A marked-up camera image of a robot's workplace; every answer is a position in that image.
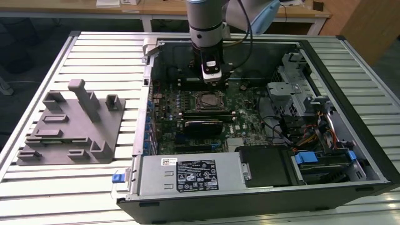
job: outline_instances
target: metal bracket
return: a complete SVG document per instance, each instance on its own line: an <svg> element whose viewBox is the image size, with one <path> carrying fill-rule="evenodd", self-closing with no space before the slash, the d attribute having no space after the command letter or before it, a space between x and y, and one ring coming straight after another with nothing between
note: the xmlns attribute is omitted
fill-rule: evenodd
<svg viewBox="0 0 400 225"><path fill-rule="evenodd" d="M270 93L275 96L289 96L291 94L302 93L302 88L298 84L289 84L286 82L269 83Z"/></svg>
<svg viewBox="0 0 400 225"><path fill-rule="evenodd" d="M158 39L154 37L149 37L143 40L143 54L147 57L155 54L157 52L159 52Z"/></svg>
<svg viewBox="0 0 400 225"><path fill-rule="evenodd" d="M250 168L250 164L242 163L242 169L243 169L243 178L245 178L245 180L251 180L251 168Z"/></svg>

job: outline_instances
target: black cable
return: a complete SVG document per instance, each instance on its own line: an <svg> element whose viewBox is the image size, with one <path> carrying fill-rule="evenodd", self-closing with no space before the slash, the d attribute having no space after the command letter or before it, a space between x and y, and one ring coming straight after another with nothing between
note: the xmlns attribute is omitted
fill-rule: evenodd
<svg viewBox="0 0 400 225"><path fill-rule="evenodd" d="M243 10L243 13L246 15L246 20L247 20L247 23L249 23L249 30L250 30L250 53L249 53L249 56L246 57L245 61L238 66L234 67L234 70L238 69L239 67L242 67L245 65L245 63L250 60L251 54L253 54L253 28L251 28L251 20L250 20L250 16L249 16L249 13L246 11L246 8L245 8L242 0L238 0L238 2L239 2L239 5L241 5L241 8Z"/></svg>
<svg viewBox="0 0 400 225"><path fill-rule="evenodd" d="M282 6L283 6L285 9L286 9L286 22L287 22L287 21L289 21L287 7L286 7L286 5L283 5L283 4L282 4Z"/></svg>

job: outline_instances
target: aluminum extrusion table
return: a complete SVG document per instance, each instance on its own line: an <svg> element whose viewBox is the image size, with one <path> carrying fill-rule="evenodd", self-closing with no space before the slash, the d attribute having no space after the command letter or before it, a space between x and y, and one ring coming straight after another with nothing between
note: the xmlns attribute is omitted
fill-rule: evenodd
<svg viewBox="0 0 400 225"><path fill-rule="evenodd" d="M143 49L155 43L157 38L189 37L189 34L177 33L122 32L75 32L69 37L0 154L0 225L137 224L114 199L125 193L127 186L113 185L111 176L131 166L138 104L141 98L147 98L141 94L142 80L150 75L150 68L142 60ZM266 35L258 38L310 41L395 166L400 168L400 101L349 42L322 36ZM18 151L45 110L45 93L58 90L66 98L75 98L67 92L70 79L85 79L87 90L94 90L98 98L118 94L127 99L114 162L106 165L18 166ZM399 224L399 191L365 197L334 210L183 224Z"/></svg>

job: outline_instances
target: barcode sticker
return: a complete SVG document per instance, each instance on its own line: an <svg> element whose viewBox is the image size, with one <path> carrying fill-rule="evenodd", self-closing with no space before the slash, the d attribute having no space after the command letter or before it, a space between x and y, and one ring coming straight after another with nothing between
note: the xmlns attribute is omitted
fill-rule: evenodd
<svg viewBox="0 0 400 225"><path fill-rule="evenodd" d="M162 165L177 165L178 158L162 158Z"/></svg>

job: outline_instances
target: power supply label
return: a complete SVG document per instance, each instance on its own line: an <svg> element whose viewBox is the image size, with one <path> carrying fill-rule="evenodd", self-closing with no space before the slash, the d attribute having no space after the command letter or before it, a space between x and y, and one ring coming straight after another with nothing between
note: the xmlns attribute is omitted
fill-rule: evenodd
<svg viewBox="0 0 400 225"><path fill-rule="evenodd" d="M219 190L215 160L177 162L179 192Z"/></svg>

